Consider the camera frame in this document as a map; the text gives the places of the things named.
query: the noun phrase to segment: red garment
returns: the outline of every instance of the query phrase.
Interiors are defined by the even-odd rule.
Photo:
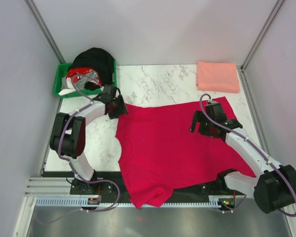
[[[70,69],[66,75],[66,78],[72,78],[74,75],[76,74],[83,74],[86,75],[88,74],[91,70],[93,70],[92,68],[74,68],[74,69]],[[98,75],[99,78],[99,84],[102,85],[101,79]],[[78,77],[76,77],[74,79],[74,82],[77,82],[79,80]]]
[[[225,97],[215,100],[228,119],[235,118]],[[159,207],[173,189],[214,181],[227,169],[255,177],[221,139],[189,131],[199,102],[156,108],[127,105],[127,109],[129,113],[119,118],[116,137],[122,146],[120,170],[137,208],[145,203]]]

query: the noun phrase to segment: white wall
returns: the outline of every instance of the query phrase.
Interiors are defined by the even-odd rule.
[[[271,154],[296,169],[296,0],[284,3],[247,76]]]
[[[101,47],[120,65],[240,65],[276,0],[34,2],[67,62]]]
[[[12,236],[57,106],[58,61],[23,0],[0,0],[0,237]]]

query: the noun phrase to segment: green plastic bin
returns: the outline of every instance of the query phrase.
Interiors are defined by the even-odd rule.
[[[72,65],[73,63],[62,63],[59,64],[57,67],[57,72],[56,72],[56,79],[55,79],[55,84],[54,84],[54,95],[59,96],[60,98],[70,98],[70,97],[78,97],[81,96],[78,92],[72,92],[67,95],[59,95],[58,93],[61,91],[61,79],[65,77],[68,73],[68,68]],[[116,79],[116,60],[114,59],[114,74],[113,74],[113,85],[117,86],[117,79]],[[81,90],[81,92],[85,95],[97,95],[102,92],[100,88],[96,90]]]

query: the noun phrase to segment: white marble table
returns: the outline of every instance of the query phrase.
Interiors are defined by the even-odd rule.
[[[248,103],[240,83],[238,94],[198,91],[195,86],[196,65],[119,66],[117,78],[125,103],[141,107],[157,107],[198,101],[203,93],[212,98],[225,96],[247,133],[259,144]],[[61,112],[69,113],[87,104],[84,97],[62,101]],[[115,138],[117,119],[102,116],[87,126],[85,154],[97,171],[119,171],[121,148]],[[49,150],[45,171],[70,171],[67,162]]]

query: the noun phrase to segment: pink towel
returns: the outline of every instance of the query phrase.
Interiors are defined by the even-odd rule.
[[[235,118],[226,98],[215,100],[228,119]],[[254,177],[221,139],[189,131],[199,102],[156,108],[127,105],[127,109],[129,114],[119,118],[116,137],[122,146],[120,170],[137,208],[145,203],[159,207],[173,189],[214,181],[226,169]]]
[[[197,63],[196,86],[198,90],[238,93],[239,81],[234,63]]]

